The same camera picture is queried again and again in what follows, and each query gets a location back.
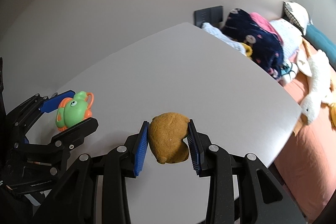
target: black electrical outlet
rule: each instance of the black electrical outlet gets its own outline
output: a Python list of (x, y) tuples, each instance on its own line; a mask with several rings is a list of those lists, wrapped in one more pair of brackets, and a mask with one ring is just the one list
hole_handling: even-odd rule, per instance
[(194, 25), (201, 28), (204, 22), (216, 25), (223, 21), (223, 6), (215, 6), (194, 11)]

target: blue gripper pad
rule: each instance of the blue gripper pad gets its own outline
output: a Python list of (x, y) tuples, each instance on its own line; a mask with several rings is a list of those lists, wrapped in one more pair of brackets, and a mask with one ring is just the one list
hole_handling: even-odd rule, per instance
[(58, 109), (59, 103), (66, 97), (73, 98), (75, 95), (75, 92), (72, 90), (68, 90), (62, 94), (56, 95), (55, 97), (50, 98), (49, 100), (46, 100), (42, 107), (40, 107), (40, 111), (42, 113), (50, 113), (56, 109)]

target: orange toy handle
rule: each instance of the orange toy handle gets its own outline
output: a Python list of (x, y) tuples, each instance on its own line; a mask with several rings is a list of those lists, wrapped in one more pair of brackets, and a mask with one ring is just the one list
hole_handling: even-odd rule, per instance
[(91, 96), (90, 103), (89, 103), (89, 105), (87, 106), (87, 109), (90, 109), (91, 106), (92, 106), (92, 104), (93, 104), (93, 101), (95, 100), (95, 97), (94, 97), (94, 95), (93, 95), (92, 92), (87, 92), (86, 95), (87, 95), (87, 97), (85, 98), (85, 101), (86, 101), (86, 102), (88, 101), (89, 96)]

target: pile of clothes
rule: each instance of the pile of clothes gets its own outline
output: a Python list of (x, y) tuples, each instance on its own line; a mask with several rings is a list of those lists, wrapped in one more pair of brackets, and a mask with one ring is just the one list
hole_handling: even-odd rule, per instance
[(221, 30), (209, 23), (202, 29), (249, 56), (275, 80), (286, 85), (298, 67), (289, 61), (302, 42), (302, 33), (284, 19), (268, 22), (258, 13), (233, 9)]

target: white goose plush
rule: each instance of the white goose plush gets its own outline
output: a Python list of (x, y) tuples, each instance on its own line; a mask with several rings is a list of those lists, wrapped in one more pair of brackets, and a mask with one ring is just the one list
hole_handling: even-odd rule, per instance
[(329, 59), (322, 50), (318, 50), (308, 59), (304, 54), (298, 54), (297, 65), (299, 70), (308, 76), (309, 93), (301, 102), (301, 108), (302, 114), (307, 117), (308, 124), (311, 124), (320, 113), (321, 103), (330, 105), (333, 100), (330, 91)]

